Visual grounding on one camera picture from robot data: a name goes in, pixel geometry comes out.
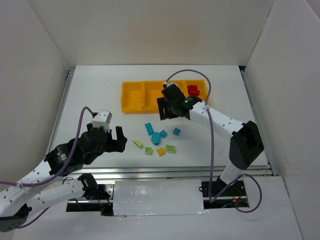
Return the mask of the light green sloped lego brick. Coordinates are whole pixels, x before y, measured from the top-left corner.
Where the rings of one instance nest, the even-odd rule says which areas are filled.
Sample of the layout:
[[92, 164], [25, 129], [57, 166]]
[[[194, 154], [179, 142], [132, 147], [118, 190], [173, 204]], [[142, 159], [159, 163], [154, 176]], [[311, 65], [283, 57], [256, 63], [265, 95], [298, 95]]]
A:
[[134, 144], [138, 147], [138, 148], [142, 148], [143, 147], [143, 143], [140, 140], [133, 140]]

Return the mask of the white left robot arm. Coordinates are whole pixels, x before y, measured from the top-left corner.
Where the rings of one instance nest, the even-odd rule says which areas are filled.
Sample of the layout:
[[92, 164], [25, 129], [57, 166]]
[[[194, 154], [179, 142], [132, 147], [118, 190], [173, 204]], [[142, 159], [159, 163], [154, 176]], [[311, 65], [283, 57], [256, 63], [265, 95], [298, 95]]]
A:
[[3, 190], [0, 193], [1, 232], [23, 228], [27, 219], [35, 213], [66, 200], [110, 200], [113, 196], [112, 190], [98, 184], [90, 173], [83, 173], [52, 189], [47, 188], [52, 182], [45, 181], [59, 172], [68, 157], [71, 160], [64, 171], [55, 178], [56, 182], [81, 170], [83, 166], [90, 165], [103, 153], [122, 153], [128, 140], [122, 127], [116, 126], [115, 131], [116, 139], [113, 139], [111, 131], [104, 131], [101, 126], [93, 127], [91, 123], [87, 124], [87, 131], [82, 133], [77, 142], [71, 139], [58, 145], [16, 186]]

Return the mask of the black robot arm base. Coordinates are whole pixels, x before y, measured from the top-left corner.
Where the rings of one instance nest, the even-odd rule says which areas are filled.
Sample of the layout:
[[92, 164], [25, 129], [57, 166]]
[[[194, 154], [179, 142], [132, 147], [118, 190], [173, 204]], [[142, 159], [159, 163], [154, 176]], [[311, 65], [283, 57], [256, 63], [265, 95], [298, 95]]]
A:
[[105, 216], [114, 214], [113, 203], [110, 201], [113, 197], [104, 184], [98, 184], [91, 173], [84, 173], [76, 179], [82, 184], [83, 194], [81, 198], [88, 201], [97, 201], [99, 211]]

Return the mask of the small yellow square lego brick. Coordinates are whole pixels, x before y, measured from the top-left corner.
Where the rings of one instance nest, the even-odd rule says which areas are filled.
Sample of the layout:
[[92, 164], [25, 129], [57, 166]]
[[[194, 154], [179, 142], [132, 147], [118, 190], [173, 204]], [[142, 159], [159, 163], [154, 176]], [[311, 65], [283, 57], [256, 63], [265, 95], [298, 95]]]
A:
[[157, 152], [157, 154], [158, 154], [159, 157], [163, 156], [163, 155], [166, 153], [163, 148], [158, 148], [158, 149], [156, 150], [156, 152]]

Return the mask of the red rectangular lego brick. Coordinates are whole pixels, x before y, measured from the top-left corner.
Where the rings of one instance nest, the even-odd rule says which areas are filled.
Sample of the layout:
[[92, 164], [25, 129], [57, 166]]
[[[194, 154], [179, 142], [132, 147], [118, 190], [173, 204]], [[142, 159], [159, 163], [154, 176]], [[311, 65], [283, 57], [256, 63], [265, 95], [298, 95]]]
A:
[[199, 90], [192, 90], [192, 91], [190, 92], [190, 95], [197, 97], [197, 96], [200, 95], [200, 91], [199, 91]]

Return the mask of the light green rectangular lego brick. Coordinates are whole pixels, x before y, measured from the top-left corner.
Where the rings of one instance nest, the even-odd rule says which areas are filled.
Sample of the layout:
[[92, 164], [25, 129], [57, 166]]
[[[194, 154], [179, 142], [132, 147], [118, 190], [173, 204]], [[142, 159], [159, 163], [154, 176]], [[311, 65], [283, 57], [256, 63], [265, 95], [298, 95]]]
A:
[[173, 146], [173, 145], [168, 145], [167, 144], [166, 147], [165, 147], [165, 151], [167, 153], [175, 154], [176, 153], [176, 147]]

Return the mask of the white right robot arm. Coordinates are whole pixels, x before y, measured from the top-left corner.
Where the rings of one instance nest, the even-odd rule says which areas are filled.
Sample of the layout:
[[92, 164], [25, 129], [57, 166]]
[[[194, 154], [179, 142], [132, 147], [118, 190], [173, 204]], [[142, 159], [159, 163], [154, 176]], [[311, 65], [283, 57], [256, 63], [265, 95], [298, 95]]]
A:
[[174, 83], [165, 84], [161, 93], [163, 97], [157, 99], [161, 120], [186, 118], [229, 141], [229, 162], [218, 177], [222, 186], [243, 174], [265, 150], [255, 122], [235, 120], [208, 106], [197, 96], [186, 97]]

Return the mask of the red oval lego brick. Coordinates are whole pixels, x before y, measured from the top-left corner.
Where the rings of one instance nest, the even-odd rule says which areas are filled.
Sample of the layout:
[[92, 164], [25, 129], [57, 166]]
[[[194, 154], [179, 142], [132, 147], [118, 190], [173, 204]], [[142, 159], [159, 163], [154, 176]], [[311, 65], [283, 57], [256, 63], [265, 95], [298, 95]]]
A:
[[188, 85], [187, 86], [187, 91], [188, 91], [189, 95], [190, 95], [190, 92], [194, 91], [194, 90], [198, 90], [198, 87], [196, 85]]

